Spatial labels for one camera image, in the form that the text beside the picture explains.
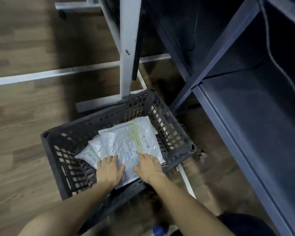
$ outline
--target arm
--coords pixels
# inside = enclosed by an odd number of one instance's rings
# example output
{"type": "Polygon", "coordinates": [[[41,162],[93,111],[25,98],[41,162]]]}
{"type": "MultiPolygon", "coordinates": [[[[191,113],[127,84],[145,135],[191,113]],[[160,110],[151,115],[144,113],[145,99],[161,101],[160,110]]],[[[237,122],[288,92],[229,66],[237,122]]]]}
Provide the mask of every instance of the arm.
{"type": "Polygon", "coordinates": [[[184,236],[234,236],[203,204],[167,178],[156,157],[140,154],[139,159],[134,171],[154,188],[184,236]]]}
{"type": "Polygon", "coordinates": [[[51,211],[30,221],[19,236],[70,236],[81,228],[94,207],[121,180],[125,166],[117,169],[117,157],[109,156],[98,162],[97,184],[86,191],[60,202],[51,211]]]}

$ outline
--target left hand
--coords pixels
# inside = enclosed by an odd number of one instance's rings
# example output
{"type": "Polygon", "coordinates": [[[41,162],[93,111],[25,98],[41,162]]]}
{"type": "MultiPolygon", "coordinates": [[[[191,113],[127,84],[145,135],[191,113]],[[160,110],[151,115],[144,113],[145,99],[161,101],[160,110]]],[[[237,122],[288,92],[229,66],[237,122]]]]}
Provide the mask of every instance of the left hand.
{"type": "Polygon", "coordinates": [[[105,182],[112,189],[119,183],[125,172],[125,165],[121,164],[119,170],[117,168],[118,155],[109,156],[99,161],[97,164],[96,178],[97,182],[105,182]]]}

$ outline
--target hand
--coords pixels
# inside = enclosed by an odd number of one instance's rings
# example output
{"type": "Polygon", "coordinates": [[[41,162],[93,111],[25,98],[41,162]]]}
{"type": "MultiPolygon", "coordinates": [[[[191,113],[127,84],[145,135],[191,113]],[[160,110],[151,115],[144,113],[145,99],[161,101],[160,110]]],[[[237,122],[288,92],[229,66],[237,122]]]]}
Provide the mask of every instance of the hand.
{"type": "Polygon", "coordinates": [[[125,165],[122,164],[117,168],[118,155],[109,156],[100,160],[97,164],[96,178],[97,182],[105,182],[113,189],[122,179],[125,172],[125,165]]]}
{"type": "Polygon", "coordinates": [[[141,153],[138,153],[138,156],[139,166],[135,166],[133,170],[146,183],[150,184],[151,179],[154,177],[166,176],[163,173],[161,163],[156,157],[141,153]]]}

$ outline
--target black plastic crate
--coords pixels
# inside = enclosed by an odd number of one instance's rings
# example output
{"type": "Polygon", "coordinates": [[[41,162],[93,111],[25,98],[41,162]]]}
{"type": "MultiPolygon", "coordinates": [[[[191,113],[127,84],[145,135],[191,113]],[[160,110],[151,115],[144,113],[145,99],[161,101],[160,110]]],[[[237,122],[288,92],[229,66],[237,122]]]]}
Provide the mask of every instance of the black plastic crate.
{"type": "MultiPolygon", "coordinates": [[[[116,105],[70,123],[52,128],[41,134],[52,172],[63,200],[86,190],[96,182],[96,170],[83,160],[75,159],[98,131],[133,118],[149,116],[158,131],[157,140],[165,162],[163,171],[188,158],[196,146],[154,90],[144,90],[116,105]]],[[[144,190],[147,184],[141,179],[113,190],[91,213],[78,234],[83,234],[105,219],[130,198],[144,190]]]]}

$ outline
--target wooden floor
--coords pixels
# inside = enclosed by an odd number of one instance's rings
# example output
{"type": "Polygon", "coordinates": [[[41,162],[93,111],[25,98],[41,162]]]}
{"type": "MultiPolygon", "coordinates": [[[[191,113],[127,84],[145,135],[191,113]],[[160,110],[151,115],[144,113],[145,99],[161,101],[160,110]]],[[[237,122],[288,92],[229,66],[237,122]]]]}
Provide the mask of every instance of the wooden floor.
{"type": "MultiPolygon", "coordinates": [[[[61,0],[0,0],[0,77],[119,59],[99,11],[72,13],[63,21],[54,1],[61,0]]],[[[143,55],[165,51],[157,37],[147,38],[144,46],[143,55]]],[[[183,84],[171,60],[140,69],[168,104],[183,84]]],[[[133,82],[131,88],[141,86],[133,82]]],[[[78,118],[76,102],[118,93],[119,68],[0,86],[0,235],[17,235],[31,218],[60,201],[40,133],[78,118]]],[[[193,96],[188,101],[194,102],[193,96]]],[[[197,199],[216,215],[250,213],[271,225],[205,112],[199,108],[178,120],[208,155],[203,163],[199,152],[182,163],[197,199]]],[[[176,169],[168,175],[186,190],[176,169]]],[[[170,221],[167,211],[146,190],[88,234],[142,235],[162,221],[170,221]]]]}

